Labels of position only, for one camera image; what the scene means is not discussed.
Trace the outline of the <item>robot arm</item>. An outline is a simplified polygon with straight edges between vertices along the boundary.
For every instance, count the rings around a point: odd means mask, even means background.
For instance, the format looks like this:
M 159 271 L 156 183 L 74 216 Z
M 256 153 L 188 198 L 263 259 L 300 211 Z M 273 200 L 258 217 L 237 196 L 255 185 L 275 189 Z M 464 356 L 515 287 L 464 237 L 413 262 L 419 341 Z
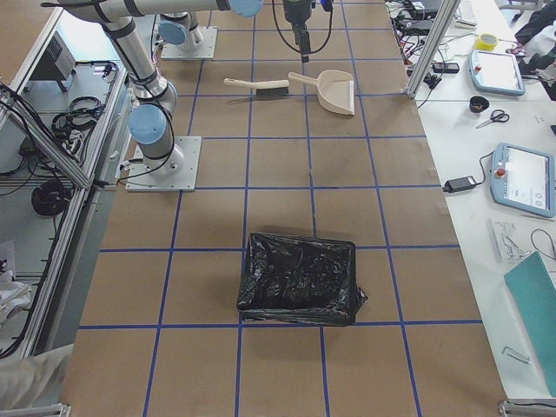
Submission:
M 171 15 L 190 17 L 197 11 L 233 11 L 241 17 L 255 16 L 262 1 L 55 1 L 44 8 L 61 8 L 85 22 L 98 23 L 129 72 L 140 102 L 129 117 L 129 130 L 150 169 L 174 168 L 183 159 L 171 119 L 177 93 L 153 62 L 136 31 L 136 17 Z

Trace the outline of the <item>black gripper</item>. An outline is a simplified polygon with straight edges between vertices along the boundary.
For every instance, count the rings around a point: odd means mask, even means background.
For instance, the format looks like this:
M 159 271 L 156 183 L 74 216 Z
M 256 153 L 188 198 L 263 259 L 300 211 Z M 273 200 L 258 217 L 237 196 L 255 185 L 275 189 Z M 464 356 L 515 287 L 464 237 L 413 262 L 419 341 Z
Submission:
M 301 60 L 308 62 L 311 45 L 305 23 L 311 17 L 313 2 L 311 0 L 283 0 L 282 8 L 286 21 L 293 25 L 295 42 L 299 47 Z

